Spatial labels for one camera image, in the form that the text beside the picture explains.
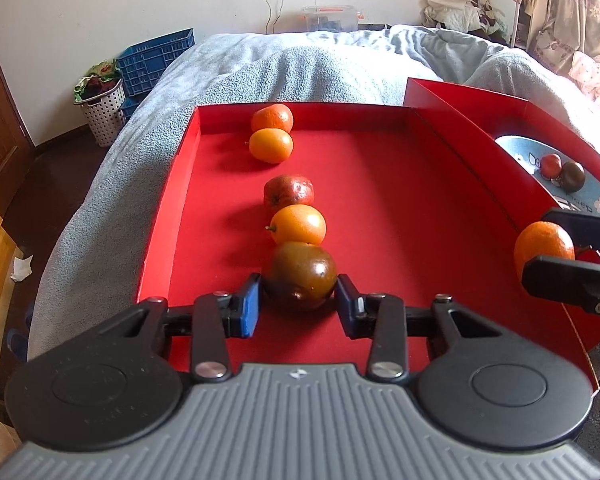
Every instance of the red box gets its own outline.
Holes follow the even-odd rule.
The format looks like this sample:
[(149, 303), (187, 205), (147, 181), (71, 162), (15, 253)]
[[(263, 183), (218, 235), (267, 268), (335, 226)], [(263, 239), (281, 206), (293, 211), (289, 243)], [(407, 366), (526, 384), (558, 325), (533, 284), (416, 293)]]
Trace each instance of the red box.
[[(600, 156), (588, 144), (524, 100), (412, 79), (404, 107), (288, 104), (294, 152), (271, 166), (244, 145), (251, 115), (262, 106), (196, 109), (160, 200), (138, 301), (163, 296), (180, 306), (239, 288), (274, 248), (264, 229), (264, 184), (301, 173), (314, 183), (315, 206), (327, 222), (323, 246), (361, 291), (396, 294), (413, 306), (452, 294), (570, 359), (595, 383), (570, 313), (588, 348), (600, 340), (600, 321), (532, 298), (518, 283), (517, 234), (556, 202), (494, 138), (512, 129), (533, 135), (600, 181)], [(170, 361), (178, 369), (188, 367), (187, 345), (187, 338), (174, 338)], [(228, 345), (234, 367), (354, 362), (363, 369), (369, 349), (368, 340), (345, 337), (335, 313), (267, 309), (252, 338)], [(409, 348), (411, 367), (423, 368), (425, 342), (412, 338)]]

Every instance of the gray fleece blanket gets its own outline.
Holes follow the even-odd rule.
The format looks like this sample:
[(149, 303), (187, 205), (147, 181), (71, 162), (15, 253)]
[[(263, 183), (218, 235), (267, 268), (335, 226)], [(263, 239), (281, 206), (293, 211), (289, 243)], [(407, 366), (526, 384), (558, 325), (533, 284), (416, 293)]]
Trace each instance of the gray fleece blanket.
[[(409, 77), (529, 99), (600, 152), (600, 115), (573, 84), (521, 50), (449, 30), (407, 26), (343, 34), (213, 36), (168, 67), (110, 148), (46, 266), (29, 356), (132, 303), (160, 192), (195, 106), (268, 101), (400, 105)], [(600, 410), (594, 410), (580, 441), (600, 459)]]

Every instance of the dark floor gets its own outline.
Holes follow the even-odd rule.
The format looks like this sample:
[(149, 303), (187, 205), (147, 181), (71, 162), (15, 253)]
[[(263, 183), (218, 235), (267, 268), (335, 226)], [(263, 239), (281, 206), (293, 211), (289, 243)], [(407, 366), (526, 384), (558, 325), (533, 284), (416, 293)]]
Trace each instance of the dark floor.
[[(35, 300), (40, 277), (62, 229), (84, 200), (107, 153), (88, 130), (60, 140), (33, 163), (2, 223), (25, 257), (33, 254), (32, 275), (16, 283), (4, 336), (10, 328), (26, 333), (25, 314)], [(20, 362), (2, 342), (0, 391)]]

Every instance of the blue plastic crate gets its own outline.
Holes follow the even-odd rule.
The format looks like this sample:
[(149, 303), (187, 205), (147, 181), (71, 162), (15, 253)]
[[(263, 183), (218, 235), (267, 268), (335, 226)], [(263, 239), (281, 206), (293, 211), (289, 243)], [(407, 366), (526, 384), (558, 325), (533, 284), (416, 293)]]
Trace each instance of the blue plastic crate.
[(193, 29), (187, 28), (126, 49), (116, 60), (126, 95), (149, 92), (162, 72), (193, 44)]
[(127, 97), (125, 102), (122, 103), (122, 114), (125, 117), (125, 123), (131, 118), (131, 116), (138, 108), (138, 105), (144, 100), (145, 97), (149, 95), (149, 92), (144, 92), (142, 94), (133, 95), (131, 97)]

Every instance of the white perforated basket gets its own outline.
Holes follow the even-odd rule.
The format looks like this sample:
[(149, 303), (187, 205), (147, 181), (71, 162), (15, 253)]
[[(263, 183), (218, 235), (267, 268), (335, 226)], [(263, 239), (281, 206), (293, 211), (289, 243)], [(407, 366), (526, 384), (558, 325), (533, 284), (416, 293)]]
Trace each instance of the white perforated basket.
[(123, 102), (125, 102), (125, 89), (122, 87), (121, 79), (108, 92), (74, 103), (82, 108), (82, 113), (99, 146), (112, 145), (122, 126), (125, 125), (125, 117), (122, 114)]

